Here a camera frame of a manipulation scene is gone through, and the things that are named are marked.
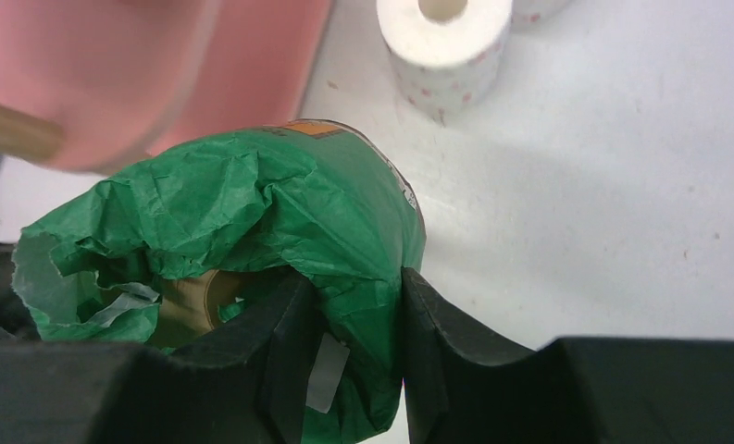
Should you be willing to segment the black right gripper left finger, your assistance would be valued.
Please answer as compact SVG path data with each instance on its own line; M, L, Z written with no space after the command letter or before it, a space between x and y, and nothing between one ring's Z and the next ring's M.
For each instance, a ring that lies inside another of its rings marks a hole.
M165 354L134 342L0 340L0 443L298 443L322 327L286 275Z

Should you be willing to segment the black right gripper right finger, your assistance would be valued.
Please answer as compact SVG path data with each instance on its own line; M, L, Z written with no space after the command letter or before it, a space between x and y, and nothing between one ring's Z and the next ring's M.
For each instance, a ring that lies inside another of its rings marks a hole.
M561 337L531 350L402 272L413 443L734 443L734 341Z

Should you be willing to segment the green brown roll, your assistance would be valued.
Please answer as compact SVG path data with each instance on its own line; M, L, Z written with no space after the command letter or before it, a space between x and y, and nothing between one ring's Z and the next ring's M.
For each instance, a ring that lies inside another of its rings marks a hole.
M306 443L358 443L400 404L403 268L427 240L409 183L361 132L297 120L209 135L95 183L24 228L12 286L48 340L147 342L161 285L288 266L350 354Z

